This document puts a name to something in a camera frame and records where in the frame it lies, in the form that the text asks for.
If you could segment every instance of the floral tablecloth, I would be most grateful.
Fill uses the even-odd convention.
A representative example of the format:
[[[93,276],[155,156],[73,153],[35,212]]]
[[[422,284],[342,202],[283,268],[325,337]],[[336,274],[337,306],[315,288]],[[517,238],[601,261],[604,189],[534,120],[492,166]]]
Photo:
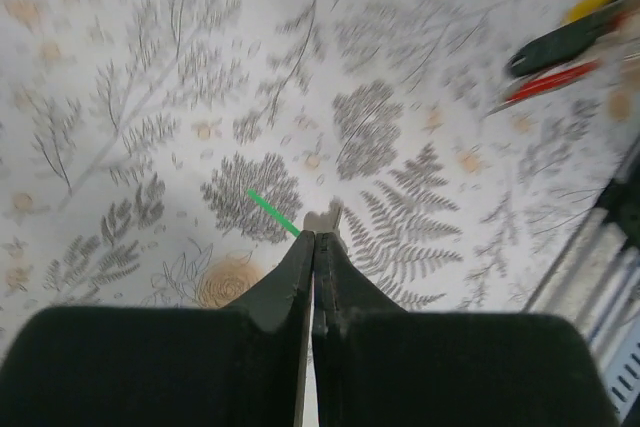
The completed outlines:
[[[1,0],[0,346],[52,303],[225,305],[293,241],[248,189],[340,199],[408,309],[518,309],[640,123],[615,52],[485,117],[576,1]]]

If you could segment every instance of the black object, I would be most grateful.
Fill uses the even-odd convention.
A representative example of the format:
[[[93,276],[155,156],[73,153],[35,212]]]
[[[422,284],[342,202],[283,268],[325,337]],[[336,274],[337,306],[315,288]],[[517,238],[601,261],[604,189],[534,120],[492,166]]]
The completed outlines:
[[[529,42],[509,60],[507,72],[524,77],[578,58],[613,30],[616,18],[628,9],[627,1],[611,0],[594,13]]]
[[[38,314],[0,371],[0,425],[300,425],[312,270],[321,427],[617,425],[567,322],[405,312],[306,231],[221,310]]]

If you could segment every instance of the green stick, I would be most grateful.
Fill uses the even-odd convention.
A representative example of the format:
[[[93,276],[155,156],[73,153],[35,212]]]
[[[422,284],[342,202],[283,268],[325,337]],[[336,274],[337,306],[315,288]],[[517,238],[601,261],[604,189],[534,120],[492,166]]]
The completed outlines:
[[[300,235],[300,231],[296,229],[296,226],[293,225],[291,222],[289,222],[287,219],[285,219],[280,212],[278,212],[269,202],[267,202],[262,197],[260,197],[255,190],[253,189],[248,190],[247,194],[249,194],[249,197],[251,197],[256,202],[256,204],[262,207],[265,210],[265,212],[267,212],[267,214],[269,214],[271,217],[276,219],[276,221],[280,225],[282,225],[285,229],[291,232],[294,237],[297,237]]]

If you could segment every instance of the red object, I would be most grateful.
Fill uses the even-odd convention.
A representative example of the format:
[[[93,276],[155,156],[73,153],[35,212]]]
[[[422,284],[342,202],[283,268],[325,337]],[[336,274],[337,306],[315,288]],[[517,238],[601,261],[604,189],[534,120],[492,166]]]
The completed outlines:
[[[588,73],[593,72],[599,66],[600,61],[593,60],[542,79],[532,80],[523,84],[515,93],[507,97],[505,101],[509,103],[519,102],[521,100],[528,99],[529,97],[533,97],[559,87],[564,87]]]

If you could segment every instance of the green object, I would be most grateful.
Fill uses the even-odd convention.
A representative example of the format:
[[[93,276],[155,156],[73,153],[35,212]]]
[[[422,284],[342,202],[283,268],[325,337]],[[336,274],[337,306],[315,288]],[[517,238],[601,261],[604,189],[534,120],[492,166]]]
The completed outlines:
[[[248,190],[247,194],[249,194],[249,197],[255,200],[256,204],[262,207],[267,212],[267,214],[276,219],[276,221],[278,221],[280,225],[291,232],[294,237],[300,235],[300,231],[296,228],[296,226],[285,219],[280,212],[278,212],[269,202],[260,197],[255,190]]]

